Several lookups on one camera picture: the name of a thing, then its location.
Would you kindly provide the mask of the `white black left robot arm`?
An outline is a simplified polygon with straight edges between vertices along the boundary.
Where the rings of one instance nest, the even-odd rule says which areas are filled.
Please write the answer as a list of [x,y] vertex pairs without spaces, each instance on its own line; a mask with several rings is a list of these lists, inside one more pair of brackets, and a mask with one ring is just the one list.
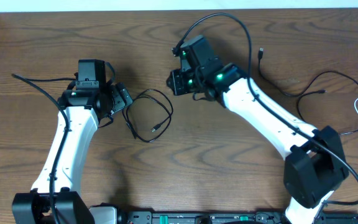
[[106,78],[111,64],[81,59],[78,72],[59,99],[58,126],[47,160],[28,193],[12,202],[16,223],[114,223],[115,208],[88,208],[81,198],[86,155],[100,121],[132,104],[123,83]]

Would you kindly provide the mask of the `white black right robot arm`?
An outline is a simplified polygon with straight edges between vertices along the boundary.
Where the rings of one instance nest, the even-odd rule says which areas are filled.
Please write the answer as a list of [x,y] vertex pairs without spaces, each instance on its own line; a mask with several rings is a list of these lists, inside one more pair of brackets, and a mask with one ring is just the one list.
[[174,95],[202,93],[258,130],[285,161],[283,182],[291,195],[285,218],[313,223],[349,175],[339,134],[330,126],[318,130],[282,108],[237,65],[224,65],[203,35],[179,41],[173,53],[181,64],[167,78]]

